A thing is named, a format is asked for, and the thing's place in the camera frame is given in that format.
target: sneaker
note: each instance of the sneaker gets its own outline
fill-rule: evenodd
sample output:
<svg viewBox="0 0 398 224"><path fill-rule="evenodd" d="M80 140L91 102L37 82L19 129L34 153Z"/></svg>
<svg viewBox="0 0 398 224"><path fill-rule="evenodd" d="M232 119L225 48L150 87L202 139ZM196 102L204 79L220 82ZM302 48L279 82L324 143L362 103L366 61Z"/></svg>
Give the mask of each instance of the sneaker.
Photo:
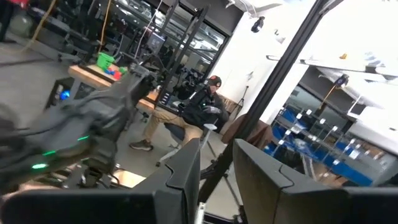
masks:
<svg viewBox="0 0 398 224"><path fill-rule="evenodd" d="M154 149L154 147L151 146L150 142L147 142L146 140L142 140L139 142L132 142L130 143L129 146L132 149L144 150L144 151L151 151Z"/></svg>

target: blue chair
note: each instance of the blue chair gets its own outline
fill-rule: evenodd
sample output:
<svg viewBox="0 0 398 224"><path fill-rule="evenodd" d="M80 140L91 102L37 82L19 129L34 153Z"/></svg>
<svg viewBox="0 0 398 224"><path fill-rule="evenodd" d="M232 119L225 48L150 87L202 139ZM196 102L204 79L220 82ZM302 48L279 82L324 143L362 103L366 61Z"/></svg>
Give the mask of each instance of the blue chair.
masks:
<svg viewBox="0 0 398 224"><path fill-rule="evenodd" d="M157 167L160 166L163 161L174 156L174 154L176 154L178 150L180 150L181 143L185 137L184 128L181 128L180 126L171 123L164 123L164 126L166 127L167 130L170 131L172 139L177 142L177 145L176 146L170 145L170 147L173 148L173 151L167 153L165 156L160 158L159 161L156 162ZM203 146L206 144L210 136L210 133L217 129L217 127L214 124L205 124L204 127L205 128L203 129L203 134L200 137L200 142L201 142L200 149L202 149Z"/></svg>

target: khaki pants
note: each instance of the khaki pants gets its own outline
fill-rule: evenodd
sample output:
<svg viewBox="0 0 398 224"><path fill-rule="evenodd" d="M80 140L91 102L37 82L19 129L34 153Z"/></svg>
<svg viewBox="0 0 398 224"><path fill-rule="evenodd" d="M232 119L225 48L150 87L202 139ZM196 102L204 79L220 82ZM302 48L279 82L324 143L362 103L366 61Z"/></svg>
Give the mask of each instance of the khaki pants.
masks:
<svg viewBox="0 0 398 224"><path fill-rule="evenodd" d="M150 142L152 136L154 135L159 123L170 123L180 126L185 129L185 137L181 145L184 146L187 142L194 138L200 138L202 130L194 125L188 124L181 117L172 114L166 110L154 110L148 125L144 130L145 140Z"/></svg>

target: workbench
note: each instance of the workbench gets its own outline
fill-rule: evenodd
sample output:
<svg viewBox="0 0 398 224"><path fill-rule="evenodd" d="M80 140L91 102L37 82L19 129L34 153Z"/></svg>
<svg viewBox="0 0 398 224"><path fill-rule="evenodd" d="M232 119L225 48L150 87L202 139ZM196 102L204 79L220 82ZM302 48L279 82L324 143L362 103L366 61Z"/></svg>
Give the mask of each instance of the workbench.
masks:
<svg viewBox="0 0 398 224"><path fill-rule="evenodd" d="M89 65L87 66L89 70L92 70L96 73L99 73L103 75L104 77L107 77L109 80L113 80L114 82L117 81L112 75L106 74L101 68L99 68L97 65ZM110 66L111 69L113 70L119 70L119 67L115 65ZM87 70L84 70L81 68L79 65L72 65L68 69L68 73L71 77L75 79L73 82L72 88L70 90L70 98L76 97L76 94L80 88L81 83L84 83L94 89L102 89L106 88L112 85L111 82L105 80L104 78L101 78L91 72L88 72ZM152 91L147 95L147 98L150 100L155 101L157 98L158 92L157 91ZM153 111L155 109L155 104L152 102L149 102L145 99L141 99L137 106L144 107L149 111Z"/></svg>

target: red object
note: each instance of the red object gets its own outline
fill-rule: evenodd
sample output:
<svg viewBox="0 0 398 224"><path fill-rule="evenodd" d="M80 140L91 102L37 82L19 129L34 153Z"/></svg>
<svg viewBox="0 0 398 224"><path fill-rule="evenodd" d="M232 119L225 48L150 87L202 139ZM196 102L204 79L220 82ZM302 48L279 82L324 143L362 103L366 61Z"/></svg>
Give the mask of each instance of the red object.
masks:
<svg viewBox="0 0 398 224"><path fill-rule="evenodd" d="M7 1L20 5L20 7L22 8L26 8L29 3L29 0L7 0Z"/></svg>
<svg viewBox="0 0 398 224"><path fill-rule="evenodd" d="M119 80L121 76L122 76L122 73L121 73L121 72L119 72L119 71L115 71L115 72L114 72L113 77L114 77L116 80Z"/></svg>

